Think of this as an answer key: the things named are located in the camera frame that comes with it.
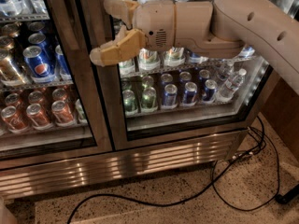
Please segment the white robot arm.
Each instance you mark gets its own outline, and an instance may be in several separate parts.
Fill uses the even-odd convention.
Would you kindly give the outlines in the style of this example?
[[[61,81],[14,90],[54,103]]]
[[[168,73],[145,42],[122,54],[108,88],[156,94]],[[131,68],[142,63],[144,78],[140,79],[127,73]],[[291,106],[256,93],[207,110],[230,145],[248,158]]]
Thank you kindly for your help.
[[[104,9],[124,25],[114,40],[91,51],[95,65],[130,60],[141,49],[185,48],[231,59],[250,45],[299,92],[299,22],[268,0],[105,0]]]

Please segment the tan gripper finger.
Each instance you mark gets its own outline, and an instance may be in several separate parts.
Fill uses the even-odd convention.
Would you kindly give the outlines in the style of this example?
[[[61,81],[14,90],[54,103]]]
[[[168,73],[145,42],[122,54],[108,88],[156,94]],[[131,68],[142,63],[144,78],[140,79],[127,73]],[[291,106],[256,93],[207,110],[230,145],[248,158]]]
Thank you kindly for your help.
[[[133,26],[133,16],[140,4],[133,0],[105,0],[104,9],[113,18],[124,22],[127,28]]]
[[[123,25],[114,40],[92,49],[90,59],[93,64],[102,67],[125,62],[133,59],[146,47],[146,41],[146,35],[142,31],[128,30]]]

